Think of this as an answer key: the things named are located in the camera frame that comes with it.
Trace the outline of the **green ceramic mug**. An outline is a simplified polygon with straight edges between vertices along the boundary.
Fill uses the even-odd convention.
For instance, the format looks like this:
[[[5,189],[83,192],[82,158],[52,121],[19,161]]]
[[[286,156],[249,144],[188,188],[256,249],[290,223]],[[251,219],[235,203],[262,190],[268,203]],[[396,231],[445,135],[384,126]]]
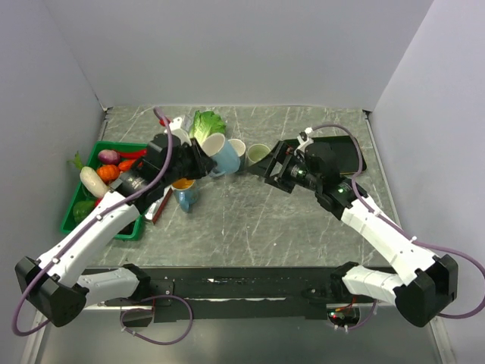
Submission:
[[[271,149],[265,144],[251,145],[246,152],[246,165],[249,167],[261,161],[270,151]]]

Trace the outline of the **grey-blue hexagonal mug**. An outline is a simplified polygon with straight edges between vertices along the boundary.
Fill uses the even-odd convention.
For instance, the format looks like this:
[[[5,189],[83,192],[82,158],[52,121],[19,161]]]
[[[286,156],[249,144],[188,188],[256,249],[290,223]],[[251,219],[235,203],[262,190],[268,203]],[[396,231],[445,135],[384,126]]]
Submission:
[[[234,148],[234,150],[236,151],[236,154],[239,157],[239,170],[238,170],[238,172],[242,173],[245,169],[245,166],[246,166],[246,145],[240,139],[230,139],[229,143]]]

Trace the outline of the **blue butterfly mug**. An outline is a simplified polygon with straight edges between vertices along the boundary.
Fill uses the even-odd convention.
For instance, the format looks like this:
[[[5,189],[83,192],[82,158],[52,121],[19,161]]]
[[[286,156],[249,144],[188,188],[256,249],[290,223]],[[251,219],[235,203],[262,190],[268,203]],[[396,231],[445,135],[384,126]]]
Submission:
[[[172,184],[180,208],[188,213],[199,199],[199,189],[195,180],[181,178]]]

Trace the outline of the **pale blue mug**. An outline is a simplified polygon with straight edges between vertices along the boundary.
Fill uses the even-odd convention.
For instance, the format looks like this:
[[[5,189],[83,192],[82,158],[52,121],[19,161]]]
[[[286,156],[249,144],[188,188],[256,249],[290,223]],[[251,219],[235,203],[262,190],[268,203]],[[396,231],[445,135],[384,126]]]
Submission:
[[[203,142],[202,150],[216,164],[209,173],[210,177],[234,174],[239,170],[239,156],[222,133],[210,135]]]

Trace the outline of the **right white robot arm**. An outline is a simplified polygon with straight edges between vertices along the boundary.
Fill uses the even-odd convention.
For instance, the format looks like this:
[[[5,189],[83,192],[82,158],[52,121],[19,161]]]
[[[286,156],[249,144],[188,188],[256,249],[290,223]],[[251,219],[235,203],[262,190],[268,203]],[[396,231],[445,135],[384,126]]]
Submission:
[[[365,238],[393,268],[393,273],[385,273],[355,262],[341,265],[330,276],[336,300],[344,303],[356,295],[384,301],[421,328],[455,299],[457,262],[415,245],[386,223],[366,191],[340,174],[328,144],[293,148],[280,141],[247,170],[284,192],[291,193],[295,186],[313,192],[323,209]]]

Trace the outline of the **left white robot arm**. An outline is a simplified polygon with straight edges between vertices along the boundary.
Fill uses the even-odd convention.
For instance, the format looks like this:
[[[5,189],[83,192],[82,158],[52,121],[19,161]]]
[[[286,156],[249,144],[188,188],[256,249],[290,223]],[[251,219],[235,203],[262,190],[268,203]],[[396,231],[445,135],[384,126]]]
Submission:
[[[168,133],[156,135],[146,154],[112,183],[102,201],[68,236],[38,259],[24,257],[16,264],[22,298],[56,327],[73,321],[85,307],[106,300],[144,303],[151,278],[141,268],[127,264],[88,276],[84,271],[90,259],[160,199],[166,187],[181,178],[201,179],[214,166],[196,140],[183,143]]]

